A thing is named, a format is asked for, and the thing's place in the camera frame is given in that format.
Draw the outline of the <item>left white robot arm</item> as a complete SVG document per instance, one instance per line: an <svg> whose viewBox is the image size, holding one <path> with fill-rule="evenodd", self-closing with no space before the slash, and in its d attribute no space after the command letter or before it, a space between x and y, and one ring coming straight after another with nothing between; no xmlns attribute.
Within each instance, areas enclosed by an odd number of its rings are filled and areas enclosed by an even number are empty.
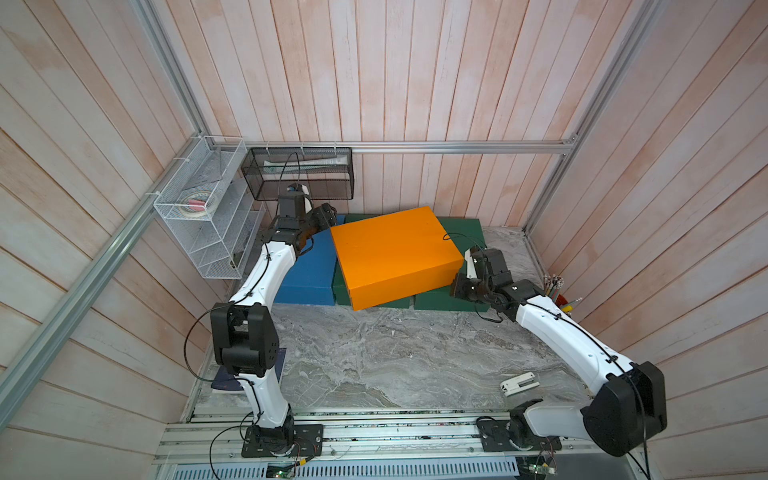
<svg viewBox="0 0 768 480"><path fill-rule="evenodd" d="M336 224L328 203L315 207L308 187L289 185L278 196L278 215L261 235L256 265L226 303L211 309L215 360L240 384L253 420L243 434L242 455L282 457L313 451L311 441L297 438L290 404L283 396L275 365L280 348L272 318L277 293L312 237Z"/></svg>

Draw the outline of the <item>orange shoebox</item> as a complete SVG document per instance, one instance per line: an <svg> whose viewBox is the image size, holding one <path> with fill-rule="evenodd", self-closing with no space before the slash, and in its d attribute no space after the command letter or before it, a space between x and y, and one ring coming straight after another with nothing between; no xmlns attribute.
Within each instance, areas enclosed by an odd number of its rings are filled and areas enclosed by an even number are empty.
<svg viewBox="0 0 768 480"><path fill-rule="evenodd" d="M360 311L449 285L464 257L428 207L331 229L351 306Z"/></svg>

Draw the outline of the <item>blue shoebox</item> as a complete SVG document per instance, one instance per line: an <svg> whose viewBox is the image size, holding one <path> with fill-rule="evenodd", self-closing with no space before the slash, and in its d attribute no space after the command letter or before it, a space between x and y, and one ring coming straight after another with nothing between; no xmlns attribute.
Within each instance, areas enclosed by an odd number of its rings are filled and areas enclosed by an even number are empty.
<svg viewBox="0 0 768 480"><path fill-rule="evenodd" d="M276 295L276 304L332 306L337 252L331 230L312 237L313 248L297 259Z"/></svg>

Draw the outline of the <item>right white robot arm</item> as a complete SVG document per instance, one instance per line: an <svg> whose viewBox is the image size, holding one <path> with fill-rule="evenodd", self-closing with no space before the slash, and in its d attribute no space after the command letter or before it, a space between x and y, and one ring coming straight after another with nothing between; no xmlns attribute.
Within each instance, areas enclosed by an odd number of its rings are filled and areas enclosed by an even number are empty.
<svg viewBox="0 0 768 480"><path fill-rule="evenodd" d="M581 378L587 403L534 399L507 421L480 417L486 451L538 451L560 438L590 440L621 457L668 425L665 378L651 362L636 363L605 345L566 315L535 283L515 281L503 253L473 247L451 286L455 298L485 304L548 345Z"/></svg>

